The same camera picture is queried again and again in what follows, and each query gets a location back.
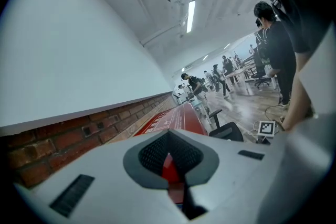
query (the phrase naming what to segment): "wooden floor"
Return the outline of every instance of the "wooden floor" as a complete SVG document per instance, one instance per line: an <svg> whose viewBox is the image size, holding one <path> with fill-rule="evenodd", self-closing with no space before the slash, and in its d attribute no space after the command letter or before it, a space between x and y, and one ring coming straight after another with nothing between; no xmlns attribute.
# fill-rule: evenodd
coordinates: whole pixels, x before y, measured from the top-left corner
<svg viewBox="0 0 336 224"><path fill-rule="evenodd" d="M272 85L260 86L259 89L254 86L254 82L246 83L248 90L242 84L235 84L230 87L234 90L229 94L229 98L224 99L223 89L219 92L209 91L206 94L210 111L213 112L217 109L223 109L218 114L220 126L228 123L235 122L241 130L244 141L255 142L254 136L248 135L248 132L253 129L253 124L256 121L268 120L265 116L265 110L274 105L277 106L279 102L278 88L273 89ZM282 106L270 107L267 109L267 116L272 120L279 121L280 116L285 116L287 109ZM210 125L205 118L201 119L203 125L210 132L216 129L216 124L212 119Z"/></svg>

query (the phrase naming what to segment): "red object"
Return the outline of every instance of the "red object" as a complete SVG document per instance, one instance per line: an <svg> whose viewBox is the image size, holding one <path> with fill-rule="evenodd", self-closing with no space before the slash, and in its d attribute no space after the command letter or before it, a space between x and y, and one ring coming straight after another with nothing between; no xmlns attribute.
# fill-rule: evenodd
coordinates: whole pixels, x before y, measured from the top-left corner
<svg viewBox="0 0 336 224"><path fill-rule="evenodd" d="M182 129L193 133L208 135L201 124L196 111L190 103L161 112L154 116L136 135L158 132L166 129ZM179 177L170 154L163 164L162 175L170 184L169 196L176 203L183 201L183 179Z"/></svg>

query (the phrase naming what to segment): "black chair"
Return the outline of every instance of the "black chair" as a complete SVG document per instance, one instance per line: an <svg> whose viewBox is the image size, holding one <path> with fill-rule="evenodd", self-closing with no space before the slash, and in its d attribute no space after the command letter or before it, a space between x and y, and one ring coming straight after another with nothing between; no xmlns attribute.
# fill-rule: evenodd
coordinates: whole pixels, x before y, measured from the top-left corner
<svg viewBox="0 0 336 224"><path fill-rule="evenodd" d="M254 83L254 86L257 86L257 88L259 89L260 84L267 84L267 86L269 86L269 81L270 78L264 78L264 76L266 75L265 72L265 66L259 66L256 67L257 69L257 73L255 75L252 75L251 78L253 79L258 79L256 83Z"/></svg>
<svg viewBox="0 0 336 224"><path fill-rule="evenodd" d="M217 126L217 129L211 131L209 133L209 136L220 138L220 139L226 139L226 140L230 139L232 141L243 142L244 141L243 135L240 129L238 128L238 126L236 125L236 123L229 122L223 126L219 125L217 114L219 112L222 112L222 110L223 109L218 109L209 115L209 118L212 118L212 117L214 118L216 126Z"/></svg>

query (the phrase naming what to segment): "black backpack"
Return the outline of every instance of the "black backpack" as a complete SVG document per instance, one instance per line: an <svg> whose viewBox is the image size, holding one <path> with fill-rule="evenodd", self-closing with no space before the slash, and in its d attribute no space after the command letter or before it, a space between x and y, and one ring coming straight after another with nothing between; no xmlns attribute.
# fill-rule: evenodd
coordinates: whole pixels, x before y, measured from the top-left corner
<svg viewBox="0 0 336 224"><path fill-rule="evenodd" d="M270 64L268 53L267 53L267 31L268 31L268 28L262 29L262 31L258 31L256 34L258 54L261 59L261 62L264 65Z"/></svg>

